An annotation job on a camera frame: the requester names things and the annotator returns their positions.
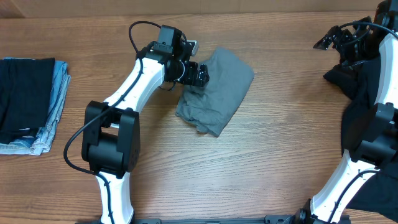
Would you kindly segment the grey shorts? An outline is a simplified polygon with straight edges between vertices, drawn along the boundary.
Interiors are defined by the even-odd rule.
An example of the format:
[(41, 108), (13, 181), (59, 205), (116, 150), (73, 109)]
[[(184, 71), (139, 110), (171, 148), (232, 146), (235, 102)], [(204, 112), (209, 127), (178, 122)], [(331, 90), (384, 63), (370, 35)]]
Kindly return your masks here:
[(218, 137), (246, 96), (254, 71), (221, 47), (203, 64), (208, 67), (209, 82), (203, 88), (185, 86), (175, 114), (198, 132)]

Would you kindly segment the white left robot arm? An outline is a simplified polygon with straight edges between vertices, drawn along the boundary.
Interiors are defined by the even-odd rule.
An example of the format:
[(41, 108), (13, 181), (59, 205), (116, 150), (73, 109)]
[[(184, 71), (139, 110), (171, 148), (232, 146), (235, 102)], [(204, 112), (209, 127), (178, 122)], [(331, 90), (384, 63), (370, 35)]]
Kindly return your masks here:
[(122, 85), (103, 102), (85, 110), (81, 155), (99, 183), (99, 223), (133, 223), (130, 174), (141, 149), (139, 115), (163, 82), (204, 87), (206, 65), (190, 61), (197, 43), (171, 26), (162, 25), (157, 40), (136, 50), (136, 61)]

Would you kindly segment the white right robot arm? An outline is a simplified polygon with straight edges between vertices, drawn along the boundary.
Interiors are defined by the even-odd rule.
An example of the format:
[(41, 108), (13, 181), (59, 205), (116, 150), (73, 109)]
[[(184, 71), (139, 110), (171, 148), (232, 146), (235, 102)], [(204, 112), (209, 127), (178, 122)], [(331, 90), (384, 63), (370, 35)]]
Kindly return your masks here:
[(349, 223), (342, 217), (362, 186), (397, 162), (397, 1), (373, 18), (333, 26), (314, 49), (333, 47), (340, 62), (324, 79), (351, 99), (341, 121), (342, 158), (325, 186), (285, 223)]

